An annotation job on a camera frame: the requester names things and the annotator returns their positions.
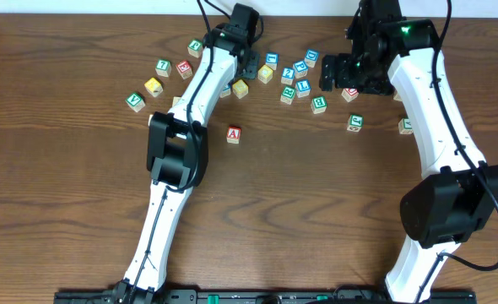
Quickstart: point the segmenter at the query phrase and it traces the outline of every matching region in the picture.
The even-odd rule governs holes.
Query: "white wall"
[[[212,0],[227,12],[234,3],[253,6],[263,15],[350,16],[359,0]],[[399,0],[403,15],[446,14],[446,0]],[[452,0],[454,17],[498,18],[498,0]],[[207,7],[208,14],[217,14]],[[0,0],[0,13],[200,14],[196,0]]]

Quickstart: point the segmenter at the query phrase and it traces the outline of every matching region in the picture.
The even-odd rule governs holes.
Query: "green block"
[[[157,62],[157,66],[155,68],[161,71],[166,71],[170,65],[171,62],[169,62],[168,60],[159,59],[159,61]]]
[[[350,116],[350,126],[362,127],[364,125],[364,118],[360,115],[352,115]]]
[[[324,98],[324,96],[313,98],[313,106],[315,107],[315,109],[326,107],[327,102],[326,102],[326,99]]]
[[[142,97],[138,95],[137,93],[132,93],[131,96],[129,96],[125,101],[130,105],[130,106],[136,106],[140,102],[142,102]]]
[[[189,48],[192,49],[193,51],[198,52],[202,48],[202,42],[198,41],[196,39],[193,39],[191,41],[191,43],[189,43]]]
[[[283,89],[283,93],[281,93],[282,96],[293,99],[294,95],[296,94],[296,90],[294,90],[293,87],[291,86],[285,86]]]
[[[219,296],[208,296],[208,304],[219,304]]]
[[[403,128],[407,130],[412,130],[412,125],[410,124],[410,119],[405,118],[403,119]]]

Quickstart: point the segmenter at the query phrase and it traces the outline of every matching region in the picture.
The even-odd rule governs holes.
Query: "toy block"
[[[172,99],[172,107],[176,106],[178,104],[178,102],[180,102],[180,100],[181,100],[181,97],[174,96],[174,98]]]
[[[279,54],[276,53],[266,54],[266,65],[269,66],[273,71],[277,69],[277,63],[279,63]]]
[[[294,76],[296,79],[306,76],[308,70],[309,67],[307,67],[307,63],[305,61],[294,63]]]
[[[230,89],[230,84],[227,84],[225,88],[221,91],[221,98],[226,97],[230,95],[231,89]]]
[[[281,101],[283,101],[287,105],[291,105],[294,100],[294,95],[296,91],[293,87],[285,86],[283,89],[283,93],[281,93]]]
[[[171,76],[172,66],[171,62],[164,59],[159,59],[155,66],[155,72],[158,76],[169,77]]]
[[[191,65],[187,62],[187,60],[178,63],[176,65],[176,69],[183,79],[188,79],[192,76]]]
[[[267,84],[270,80],[272,80],[272,78],[273,78],[273,70],[269,66],[263,65],[258,70],[258,80]]]
[[[142,110],[142,108],[146,106],[142,96],[137,93],[132,93],[131,96],[129,96],[125,101],[135,112]]]
[[[241,79],[232,85],[232,90],[234,90],[234,95],[236,95],[239,99],[242,99],[245,95],[247,95],[247,93],[249,93],[249,87]]]
[[[324,96],[313,98],[311,102],[311,110],[313,114],[324,113],[326,111],[327,102]]]
[[[292,80],[294,80],[294,69],[284,68],[283,75],[281,76],[281,84],[292,85]]]
[[[159,96],[159,94],[163,91],[161,83],[153,77],[144,84],[144,87],[146,87],[148,93],[153,97]]]
[[[347,125],[347,130],[352,132],[359,132],[361,127],[364,126],[364,118],[361,115],[350,115],[349,124]]]
[[[196,58],[200,58],[202,56],[202,51],[204,47],[201,41],[193,39],[189,46],[187,46],[187,50],[189,51],[189,55],[195,56]]]
[[[393,99],[397,100],[397,101],[403,101],[401,99],[401,96],[399,95],[399,93],[397,91],[395,91],[395,93],[393,93]]]
[[[307,50],[306,57],[303,59],[307,66],[314,68],[318,60],[318,52],[312,49]]]
[[[347,101],[351,102],[352,100],[355,100],[356,97],[358,97],[358,90],[357,89],[343,89],[343,93],[341,93],[341,96]]]
[[[296,94],[298,95],[298,98],[308,96],[310,92],[311,85],[309,84],[309,80],[304,79],[296,83]]]
[[[229,131],[226,133],[226,142],[231,144],[239,144],[241,136],[241,129],[235,127],[229,127]]]
[[[410,124],[410,119],[401,119],[401,122],[399,122],[399,134],[412,134],[413,132],[414,130],[412,129],[412,125]]]

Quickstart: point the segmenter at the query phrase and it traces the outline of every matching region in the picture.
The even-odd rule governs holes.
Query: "blue block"
[[[268,53],[266,54],[266,63],[279,63],[279,54]]]
[[[288,79],[294,79],[294,69],[293,68],[284,68],[283,76]]]
[[[311,86],[309,85],[309,80],[304,79],[304,80],[298,81],[296,83],[296,88],[298,89],[299,92],[305,92],[307,90],[310,90]]]
[[[296,72],[303,72],[309,69],[307,66],[307,63],[304,61],[296,62],[294,63],[294,68],[296,69]]]
[[[312,49],[307,50],[306,59],[311,61],[318,60],[318,52]]]

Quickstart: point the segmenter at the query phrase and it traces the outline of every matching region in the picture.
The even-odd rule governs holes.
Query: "brown wood surface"
[[[211,24],[224,21],[210,18]],[[307,48],[349,52],[349,18],[265,18],[255,48],[279,71]],[[436,22],[441,28],[441,20]],[[149,201],[148,115],[167,111],[190,82],[176,70],[154,99],[143,84],[159,57],[188,59],[200,17],[0,14],[0,302],[49,303],[59,289],[103,289],[134,254]],[[463,118],[498,164],[498,20],[454,19],[447,74]],[[320,61],[309,72],[311,96]],[[280,72],[219,102],[208,126],[209,165],[186,206],[168,281],[204,289],[322,289],[378,284],[403,244],[401,197],[420,181],[414,136],[398,134],[403,104],[340,92],[324,114],[309,99],[279,102]],[[145,93],[134,113],[124,99]],[[365,118],[345,131],[350,113]],[[243,128],[227,144],[229,124]],[[458,253],[498,258],[498,219]],[[436,286],[498,302],[498,271],[447,262]]]

